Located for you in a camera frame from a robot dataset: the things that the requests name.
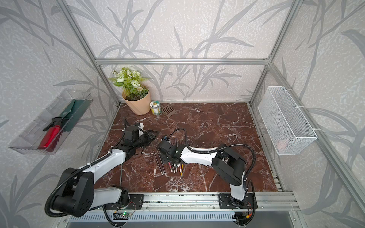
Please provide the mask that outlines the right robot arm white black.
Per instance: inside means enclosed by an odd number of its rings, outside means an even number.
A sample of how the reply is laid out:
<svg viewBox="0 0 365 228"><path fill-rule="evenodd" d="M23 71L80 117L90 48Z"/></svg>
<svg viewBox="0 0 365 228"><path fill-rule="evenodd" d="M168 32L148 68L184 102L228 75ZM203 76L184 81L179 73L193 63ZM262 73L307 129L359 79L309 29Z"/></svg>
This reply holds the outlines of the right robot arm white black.
<svg viewBox="0 0 365 228"><path fill-rule="evenodd" d="M190 149L186 145L175 146L167 140L162 140L157 150L170 163L196 163L212 167L230 185L233 199L242 201L246 197L246 161L232 147L222 144L214 148Z"/></svg>

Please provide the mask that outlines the dark blue pencil thin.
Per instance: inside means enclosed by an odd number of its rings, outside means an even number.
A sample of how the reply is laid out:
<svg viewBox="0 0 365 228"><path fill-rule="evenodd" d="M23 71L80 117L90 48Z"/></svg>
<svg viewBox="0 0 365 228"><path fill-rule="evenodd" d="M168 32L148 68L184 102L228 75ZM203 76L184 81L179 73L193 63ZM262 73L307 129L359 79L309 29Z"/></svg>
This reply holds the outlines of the dark blue pencil thin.
<svg viewBox="0 0 365 228"><path fill-rule="evenodd" d="M158 161L158 158L157 158L157 155L156 155L156 153L154 152L154 157L155 157L155 159L156 159L156 164L157 164L157 167L159 168L159 170L160 170L160 173L161 173L161 175L164 175L164 172L163 172L163 169L161 168L161 166L160 166L160 163L159 163L159 161Z"/></svg>

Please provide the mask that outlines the green pencil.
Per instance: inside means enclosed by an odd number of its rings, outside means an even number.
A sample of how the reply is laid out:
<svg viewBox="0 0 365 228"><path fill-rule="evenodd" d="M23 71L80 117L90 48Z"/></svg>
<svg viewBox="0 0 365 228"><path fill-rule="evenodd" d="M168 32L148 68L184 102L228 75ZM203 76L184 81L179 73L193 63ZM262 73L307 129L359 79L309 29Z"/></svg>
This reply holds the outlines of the green pencil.
<svg viewBox="0 0 365 228"><path fill-rule="evenodd" d="M120 180L119 180L120 186L122 186L122 178L123 178L123 164L120 165Z"/></svg>

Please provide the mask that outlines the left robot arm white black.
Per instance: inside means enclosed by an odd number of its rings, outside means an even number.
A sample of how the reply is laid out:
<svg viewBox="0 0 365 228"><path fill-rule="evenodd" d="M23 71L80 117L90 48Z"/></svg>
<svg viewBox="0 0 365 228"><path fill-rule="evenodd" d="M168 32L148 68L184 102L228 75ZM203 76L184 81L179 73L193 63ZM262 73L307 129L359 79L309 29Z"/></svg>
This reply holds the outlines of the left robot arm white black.
<svg viewBox="0 0 365 228"><path fill-rule="evenodd" d="M67 215L81 217L107 204L127 206L131 200L126 189L118 186L95 189L94 185L135 155L137 149L149 146L157 136L157 131L144 130L142 123L126 126L121 139L104 156L62 173L57 187L46 200L45 214L52 218Z"/></svg>

